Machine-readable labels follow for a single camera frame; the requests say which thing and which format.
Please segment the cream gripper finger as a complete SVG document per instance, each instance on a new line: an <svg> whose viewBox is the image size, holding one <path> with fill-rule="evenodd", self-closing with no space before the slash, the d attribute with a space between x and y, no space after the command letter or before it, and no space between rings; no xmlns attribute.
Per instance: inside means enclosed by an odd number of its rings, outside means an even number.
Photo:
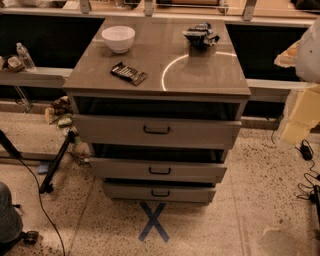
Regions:
<svg viewBox="0 0 320 256"><path fill-rule="evenodd" d="M283 68L294 67L296 65L298 44L299 42L296 41L291 46L289 46L285 51L279 54L275 58L274 64Z"/></svg>
<svg viewBox="0 0 320 256"><path fill-rule="evenodd" d="M289 144L302 142L320 123L320 85L308 83L300 91L289 119L281 134L281 139Z"/></svg>

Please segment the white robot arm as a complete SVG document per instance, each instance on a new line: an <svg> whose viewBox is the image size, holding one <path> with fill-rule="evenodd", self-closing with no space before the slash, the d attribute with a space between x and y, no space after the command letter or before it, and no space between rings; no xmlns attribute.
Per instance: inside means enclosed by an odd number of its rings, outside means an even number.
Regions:
<svg viewBox="0 0 320 256"><path fill-rule="evenodd" d="M298 93L293 110L281 134L281 139L297 144L320 123L320 18L302 37L279 54L274 64L294 67L296 75L307 83Z"/></svg>

